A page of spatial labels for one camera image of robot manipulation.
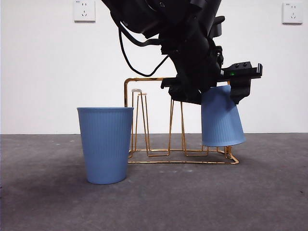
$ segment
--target ribbed cup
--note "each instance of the ribbed cup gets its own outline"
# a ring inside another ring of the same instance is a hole
[[[112,184],[125,179],[133,108],[77,108],[87,179]]]
[[[246,141],[237,106],[230,98],[231,86],[211,88],[202,95],[202,142],[224,147]]]

